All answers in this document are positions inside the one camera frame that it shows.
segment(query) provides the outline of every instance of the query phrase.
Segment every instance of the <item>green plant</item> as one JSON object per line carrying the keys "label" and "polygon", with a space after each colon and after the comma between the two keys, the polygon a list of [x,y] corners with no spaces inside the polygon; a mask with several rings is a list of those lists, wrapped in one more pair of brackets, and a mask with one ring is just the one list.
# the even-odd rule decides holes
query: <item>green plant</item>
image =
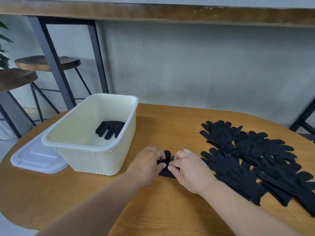
{"label": "green plant", "polygon": [[[1,21],[0,21],[0,27],[9,30],[9,28],[8,28],[5,24],[3,24]],[[5,37],[5,36],[2,35],[2,34],[0,34],[0,39],[3,39],[3,40],[5,40],[5,41],[7,41],[7,42],[9,42],[9,43],[10,43],[10,42],[13,43],[12,40],[10,40],[9,38]],[[0,68],[3,68],[3,69],[8,69],[9,66],[10,66],[10,65],[9,65],[9,60],[10,60],[10,59],[9,59],[8,57],[4,56],[3,54],[1,54],[1,53],[6,53],[6,52],[8,52],[8,51],[2,49],[1,43],[0,43]]]}

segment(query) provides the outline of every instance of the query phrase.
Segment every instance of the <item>plastic storage bin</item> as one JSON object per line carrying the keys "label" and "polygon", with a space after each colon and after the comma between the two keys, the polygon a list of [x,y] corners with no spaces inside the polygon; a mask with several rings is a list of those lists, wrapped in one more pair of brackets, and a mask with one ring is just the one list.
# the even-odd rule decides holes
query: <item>plastic storage bin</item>
{"label": "plastic storage bin", "polygon": [[[136,130],[135,96],[93,94],[62,117],[42,137],[75,170],[114,175],[121,169]],[[125,122],[117,138],[105,140],[95,130],[102,121]]]}

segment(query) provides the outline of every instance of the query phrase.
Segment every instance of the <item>white plastic lid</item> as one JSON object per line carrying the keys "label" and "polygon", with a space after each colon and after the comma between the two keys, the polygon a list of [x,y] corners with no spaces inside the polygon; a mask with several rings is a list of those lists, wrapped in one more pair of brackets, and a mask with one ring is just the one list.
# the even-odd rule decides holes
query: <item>white plastic lid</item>
{"label": "white plastic lid", "polygon": [[59,172],[69,165],[54,148],[43,145],[42,136],[48,129],[12,155],[13,166],[51,174]]}

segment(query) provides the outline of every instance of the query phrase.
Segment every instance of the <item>round wooden table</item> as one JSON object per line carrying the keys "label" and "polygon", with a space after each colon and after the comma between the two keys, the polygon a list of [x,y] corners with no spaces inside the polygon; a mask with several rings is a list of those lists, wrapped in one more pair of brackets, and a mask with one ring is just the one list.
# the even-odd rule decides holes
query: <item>round wooden table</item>
{"label": "round wooden table", "polygon": [[[44,174],[13,167],[11,155],[60,119],[66,112],[41,123],[23,136],[0,164],[0,211],[13,223],[41,230],[66,211],[106,186],[116,176],[75,172],[71,167]],[[139,104],[136,133],[122,169],[148,145],[176,151],[184,148],[200,155],[211,145],[199,134],[201,123],[230,121],[244,131],[264,131],[294,147],[302,169],[315,175],[315,144],[276,123],[247,114],[198,108]],[[305,235],[314,235],[315,218],[296,201],[281,206],[267,193],[261,201],[270,214]],[[200,196],[188,192],[176,179],[158,176],[141,189],[115,223],[110,235],[233,235],[225,222]]]}

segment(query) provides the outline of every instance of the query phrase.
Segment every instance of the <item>forearm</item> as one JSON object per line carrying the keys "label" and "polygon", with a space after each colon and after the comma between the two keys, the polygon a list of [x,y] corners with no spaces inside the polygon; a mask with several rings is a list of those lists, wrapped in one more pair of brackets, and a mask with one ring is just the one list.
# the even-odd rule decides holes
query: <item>forearm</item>
{"label": "forearm", "polygon": [[107,235],[138,190],[135,180],[125,173],[37,236]]}
{"label": "forearm", "polygon": [[237,236],[300,235],[222,182],[217,181],[201,196]]}

